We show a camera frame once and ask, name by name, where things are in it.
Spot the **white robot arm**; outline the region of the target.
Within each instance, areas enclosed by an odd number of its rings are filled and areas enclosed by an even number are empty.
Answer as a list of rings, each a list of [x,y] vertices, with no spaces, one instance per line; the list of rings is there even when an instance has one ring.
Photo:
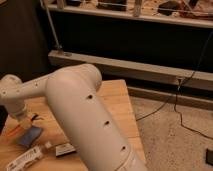
[[[28,82],[8,74],[0,79],[0,105],[20,121],[26,99],[45,97],[89,171],[148,171],[100,101],[101,84],[101,72],[92,64],[63,67]]]

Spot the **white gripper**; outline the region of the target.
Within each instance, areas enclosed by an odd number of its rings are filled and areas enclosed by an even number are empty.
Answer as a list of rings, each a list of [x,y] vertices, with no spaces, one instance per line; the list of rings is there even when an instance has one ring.
[[[28,117],[28,112],[26,108],[19,110],[18,112],[13,112],[10,114],[13,119],[16,119],[21,126],[31,126],[32,121]]]

